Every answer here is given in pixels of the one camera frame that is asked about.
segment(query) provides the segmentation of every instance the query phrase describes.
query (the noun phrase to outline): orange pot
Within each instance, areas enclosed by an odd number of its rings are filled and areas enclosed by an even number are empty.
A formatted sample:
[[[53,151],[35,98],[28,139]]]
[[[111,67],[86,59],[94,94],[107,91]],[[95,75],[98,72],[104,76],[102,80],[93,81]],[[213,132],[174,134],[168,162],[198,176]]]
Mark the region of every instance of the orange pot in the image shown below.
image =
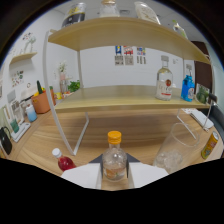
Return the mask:
[[[53,104],[55,105],[55,99],[54,99],[54,93],[53,93],[53,89],[50,90],[51,91],[51,97],[53,100]],[[50,105],[47,99],[47,93],[44,92],[42,94],[39,94],[38,96],[32,96],[31,97],[34,109],[36,111],[37,114],[44,114],[46,112],[48,112],[50,110]]]

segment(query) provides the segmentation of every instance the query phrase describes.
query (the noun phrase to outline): green plant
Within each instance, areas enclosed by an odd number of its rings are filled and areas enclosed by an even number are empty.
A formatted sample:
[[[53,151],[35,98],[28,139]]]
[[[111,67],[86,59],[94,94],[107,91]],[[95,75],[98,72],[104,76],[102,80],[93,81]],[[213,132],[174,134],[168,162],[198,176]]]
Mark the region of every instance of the green plant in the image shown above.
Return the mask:
[[[37,80],[37,89],[38,89],[39,94],[42,94],[43,93],[43,90],[41,88],[41,85],[40,85],[39,80]]]
[[[68,86],[68,90],[70,92],[75,92],[76,90],[78,90],[80,88],[80,81],[77,80],[77,82],[73,82],[73,81],[70,81],[70,85]]]

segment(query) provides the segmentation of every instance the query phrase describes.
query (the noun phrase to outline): wooden shelf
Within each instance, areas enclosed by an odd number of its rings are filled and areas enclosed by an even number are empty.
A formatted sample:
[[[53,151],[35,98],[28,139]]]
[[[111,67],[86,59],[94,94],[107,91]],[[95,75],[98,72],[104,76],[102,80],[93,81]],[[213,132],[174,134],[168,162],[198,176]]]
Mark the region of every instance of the wooden shelf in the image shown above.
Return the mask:
[[[55,106],[57,113],[138,109],[209,108],[195,100],[181,99],[173,88],[170,101],[155,98],[155,86],[102,86],[79,89]]]
[[[210,64],[208,58],[186,38],[162,25],[127,17],[82,21],[51,34],[48,41],[80,51],[103,46],[143,46]]]
[[[10,62],[10,65],[15,63],[15,62],[18,62],[18,61],[30,59],[36,54],[37,54],[37,52],[33,52],[33,53],[27,53],[27,54],[21,54],[21,55],[15,56],[15,57],[12,58],[12,60]]]

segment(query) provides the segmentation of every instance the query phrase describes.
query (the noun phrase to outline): clear glass bottle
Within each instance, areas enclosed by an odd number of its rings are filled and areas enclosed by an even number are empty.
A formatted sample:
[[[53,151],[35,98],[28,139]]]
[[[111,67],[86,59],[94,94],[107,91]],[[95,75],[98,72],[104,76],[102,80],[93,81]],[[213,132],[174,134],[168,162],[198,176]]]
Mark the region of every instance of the clear glass bottle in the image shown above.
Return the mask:
[[[99,17],[120,17],[116,0],[103,0],[100,6]]]
[[[194,98],[195,84],[193,82],[192,75],[191,75],[191,67],[187,65],[187,68],[189,68],[189,74],[187,74],[186,78],[183,80],[181,98],[188,102],[192,102]]]
[[[76,165],[70,158],[62,155],[60,149],[55,148],[52,151],[52,154],[58,159],[58,166],[63,172],[65,170],[76,168]]]
[[[103,153],[103,172],[110,181],[121,180],[126,171],[127,155],[120,148],[121,133],[111,131],[108,133],[109,148]]]
[[[156,98],[170,100],[172,96],[173,74],[168,68],[169,57],[162,55],[162,68],[157,72]]]
[[[185,37],[186,39],[187,38],[187,34],[186,32],[184,31],[184,29],[178,24],[178,22],[176,20],[173,20],[173,30],[177,33],[179,33],[180,35],[182,35],[183,37]]]
[[[145,2],[137,1],[134,3],[135,3],[135,10],[139,19],[158,23],[160,25],[160,21],[156,13]]]

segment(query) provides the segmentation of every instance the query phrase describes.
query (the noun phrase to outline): drinking glass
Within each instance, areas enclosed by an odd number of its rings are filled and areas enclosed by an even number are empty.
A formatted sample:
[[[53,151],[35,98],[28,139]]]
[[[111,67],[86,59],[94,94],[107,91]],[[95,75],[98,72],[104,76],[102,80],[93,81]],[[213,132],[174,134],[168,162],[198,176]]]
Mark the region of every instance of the drinking glass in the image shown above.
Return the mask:
[[[12,126],[12,129],[15,133],[17,133],[19,131],[19,126],[17,124],[16,119],[13,119],[10,123],[10,125]]]
[[[174,124],[161,145],[153,166],[164,168],[169,174],[187,167],[198,143],[199,135],[192,126]]]

